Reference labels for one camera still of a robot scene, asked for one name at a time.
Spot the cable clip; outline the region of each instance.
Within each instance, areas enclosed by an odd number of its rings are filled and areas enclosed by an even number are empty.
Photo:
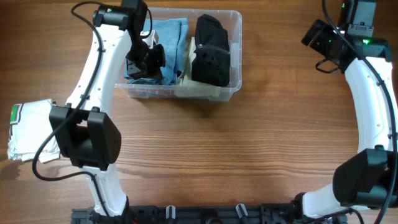
[[[241,220],[242,224],[248,224],[248,211],[244,204],[240,203],[235,207],[236,213],[238,214],[239,219]]]
[[[389,134],[388,139],[392,139],[393,137],[397,137],[397,136],[398,136],[398,133]]]
[[[377,86],[381,86],[381,85],[384,85],[385,83],[384,83],[384,80],[381,80],[381,82],[378,82],[376,85]]]

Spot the white towel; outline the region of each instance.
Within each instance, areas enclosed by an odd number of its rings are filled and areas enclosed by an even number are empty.
[[[52,132],[49,121],[51,107],[51,99],[12,106],[8,159],[33,159],[40,145]],[[44,147],[39,161],[48,162],[59,157],[60,149],[53,137]]]

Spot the white cloth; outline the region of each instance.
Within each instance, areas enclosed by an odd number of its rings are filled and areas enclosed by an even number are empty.
[[[192,62],[197,56],[196,53],[194,52],[195,50],[196,50],[195,38],[192,37],[190,44],[188,44],[188,47],[185,47],[184,51],[185,70],[181,74],[181,78],[178,81],[177,85],[187,86],[187,87],[202,87],[203,90],[200,91],[174,90],[174,94],[178,97],[203,97],[203,96],[218,97],[220,95],[221,87],[192,80]]]
[[[28,161],[33,159],[52,128],[49,114],[52,100],[41,100],[12,106],[8,159]],[[59,159],[60,149],[55,137],[44,147],[40,162]]]

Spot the green label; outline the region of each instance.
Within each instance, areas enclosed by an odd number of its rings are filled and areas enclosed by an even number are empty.
[[[19,107],[20,107],[20,105],[12,106],[10,122],[16,122],[17,121],[17,114],[18,114],[18,108]]]

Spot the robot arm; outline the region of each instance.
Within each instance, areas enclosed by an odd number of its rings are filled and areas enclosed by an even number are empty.
[[[123,60],[131,49],[131,38],[127,30],[119,30],[118,26],[102,25],[97,27],[102,40],[93,35],[90,54],[72,95],[69,96],[67,104],[75,108],[81,100],[81,96],[87,88],[88,82],[93,74],[98,55],[98,41],[103,41],[104,52],[96,80],[90,91],[90,99],[86,100],[82,110],[90,111],[92,108],[99,108],[101,112],[110,115],[111,102],[116,83],[117,75]]]
[[[371,38],[375,7],[375,1],[345,1],[339,25],[345,28],[346,37],[384,80],[392,99],[392,109],[397,114],[392,89],[391,50],[385,40]],[[386,95],[370,68],[349,51],[329,25],[315,21],[302,42],[326,59],[337,62],[345,74],[353,94],[359,129],[358,155],[337,168],[332,184],[301,195],[302,215],[320,218],[348,207],[358,210],[381,208],[392,175],[386,168],[390,168],[393,158],[392,124]],[[389,207],[395,206],[397,197],[393,195]]]

